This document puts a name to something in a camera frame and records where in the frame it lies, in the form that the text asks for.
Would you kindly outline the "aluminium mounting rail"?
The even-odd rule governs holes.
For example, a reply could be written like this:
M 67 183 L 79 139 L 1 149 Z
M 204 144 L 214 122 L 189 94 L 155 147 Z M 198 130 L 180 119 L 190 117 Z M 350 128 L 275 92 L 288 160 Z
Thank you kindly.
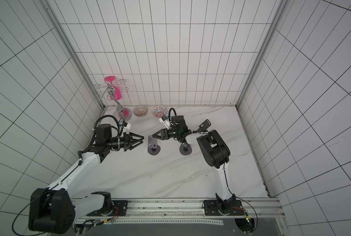
M 263 218 L 284 218 L 285 213 L 277 198 L 243 198 L 228 213 L 221 213 L 215 199 L 112 199 L 107 213 L 88 210 L 86 215 L 75 217 L 75 225 L 129 223 L 199 223 L 221 225 L 224 219 L 255 221 Z

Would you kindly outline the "black phone stand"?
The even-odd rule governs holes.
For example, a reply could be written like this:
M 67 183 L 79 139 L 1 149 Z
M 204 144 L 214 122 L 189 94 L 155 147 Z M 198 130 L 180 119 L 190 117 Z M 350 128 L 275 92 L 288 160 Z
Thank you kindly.
M 206 119 L 201 125 L 199 125 L 199 128 L 197 130 L 198 133 L 206 133 L 208 132 L 208 128 L 211 126 L 211 122 Z

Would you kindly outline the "pink cup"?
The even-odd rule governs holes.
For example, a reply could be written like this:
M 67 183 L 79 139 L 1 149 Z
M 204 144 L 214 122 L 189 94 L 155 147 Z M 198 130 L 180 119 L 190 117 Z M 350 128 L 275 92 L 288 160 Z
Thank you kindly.
M 105 77 L 104 81 L 107 84 L 108 99 L 119 101 L 122 98 L 122 95 L 119 86 L 114 85 L 114 82 L 116 81 L 115 76 Z

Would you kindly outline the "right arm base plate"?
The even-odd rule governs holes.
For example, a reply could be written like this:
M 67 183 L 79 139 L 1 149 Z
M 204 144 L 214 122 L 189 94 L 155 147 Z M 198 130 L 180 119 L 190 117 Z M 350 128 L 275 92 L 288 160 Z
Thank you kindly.
M 202 204 L 206 216 L 244 216 L 240 200 L 231 203 L 221 203 L 217 200 L 205 200 Z

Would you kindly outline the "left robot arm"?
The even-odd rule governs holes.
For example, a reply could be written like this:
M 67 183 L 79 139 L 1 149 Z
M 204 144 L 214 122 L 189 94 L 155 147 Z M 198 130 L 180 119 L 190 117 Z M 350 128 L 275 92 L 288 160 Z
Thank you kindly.
M 61 177 L 46 188 L 38 188 L 32 194 L 29 208 L 28 229 L 39 236 L 45 233 L 64 234 L 70 228 L 77 230 L 76 221 L 88 214 L 104 216 L 100 222 L 87 220 L 80 228 L 90 228 L 111 222 L 123 215 L 114 204 L 109 192 L 95 191 L 83 199 L 72 200 L 75 191 L 89 173 L 111 152 L 133 150 L 141 145 L 144 137 L 127 133 L 127 123 L 120 123 L 114 116 L 115 125 L 94 124 L 88 146 L 77 152 L 78 160 Z

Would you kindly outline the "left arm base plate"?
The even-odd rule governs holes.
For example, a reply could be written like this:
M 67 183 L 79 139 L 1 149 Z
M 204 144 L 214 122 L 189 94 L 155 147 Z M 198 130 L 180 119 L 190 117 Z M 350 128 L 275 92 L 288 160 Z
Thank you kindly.
M 102 209 L 97 211 L 92 211 L 87 214 L 87 216 L 100 216 L 100 217 L 114 217 L 114 216 L 126 216 L 126 211 L 128 208 L 127 200 L 112 200 L 110 204 L 103 206 Z

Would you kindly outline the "colourful patterned bowl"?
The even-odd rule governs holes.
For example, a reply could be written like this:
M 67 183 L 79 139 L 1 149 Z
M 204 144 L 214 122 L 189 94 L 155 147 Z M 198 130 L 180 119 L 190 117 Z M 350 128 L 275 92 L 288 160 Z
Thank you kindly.
M 152 114 L 156 118 L 162 118 L 163 116 L 167 116 L 168 109 L 165 106 L 158 105 L 152 109 Z

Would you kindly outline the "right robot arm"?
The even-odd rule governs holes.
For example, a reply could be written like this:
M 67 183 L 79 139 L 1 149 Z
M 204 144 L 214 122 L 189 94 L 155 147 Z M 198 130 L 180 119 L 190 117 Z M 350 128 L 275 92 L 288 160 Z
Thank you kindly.
M 217 172 L 221 190 L 215 194 L 215 200 L 203 201 L 204 214 L 206 216 L 243 215 L 250 221 L 252 218 L 242 204 L 242 202 L 246 204 L 249 204 L 249 202 L 237 197 L 230 190 L 228 175 L 230 149 L 216 130 L 208 130 L 211 122 L 205 120 L 197 130 L 189 129 L 184 116 L 178 115 L 174 108 L 170 108 L 168 115 L 160 117 L 159 121 L 165 125 L 165 128 L 149 136 L 148 148 L 150 151 L 153 153 L 160 151 L 160 146 L 157 144 L 158 140 L 174 139 L 180 143 L 179 152 L 182 155 L 189 155 L 192 152 L 192 147 L 188 143 L 187 137 L 198 134 L 196 140 L 203 158 L 207 165 L 213 167 Z

